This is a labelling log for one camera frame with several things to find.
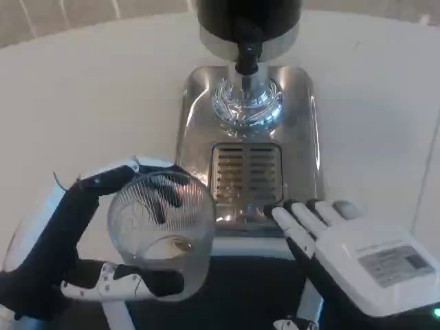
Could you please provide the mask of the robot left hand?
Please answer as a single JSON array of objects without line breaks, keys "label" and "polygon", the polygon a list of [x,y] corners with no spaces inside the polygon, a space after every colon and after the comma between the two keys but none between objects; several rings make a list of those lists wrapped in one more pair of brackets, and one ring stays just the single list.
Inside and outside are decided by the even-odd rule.
[{"label": "robot left hand", "polygon": [[184,277],[173,270],[142,270],[116,265],[107,293],[105,261],[82,260],[77,245],[102,196],[120,192],[136,179],[159,174],[180,186],[188,173],[180,166],[150,157],[132,157],[79,177],[68,189],[55,186],[42,207],[13,234],[1,270],[1,306],[15,318],[49,320],[68,298],[92,301],[143,300],[179,294]]}]

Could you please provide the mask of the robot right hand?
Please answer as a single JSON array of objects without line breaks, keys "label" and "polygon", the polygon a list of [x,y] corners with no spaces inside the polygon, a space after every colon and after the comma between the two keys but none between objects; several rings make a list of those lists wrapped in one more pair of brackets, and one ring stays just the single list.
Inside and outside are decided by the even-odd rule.
[{"label": "robot right hand", "polygon": [[264,207],[343,329],[438,329],[439,260],[393,221],[348,201]]}]

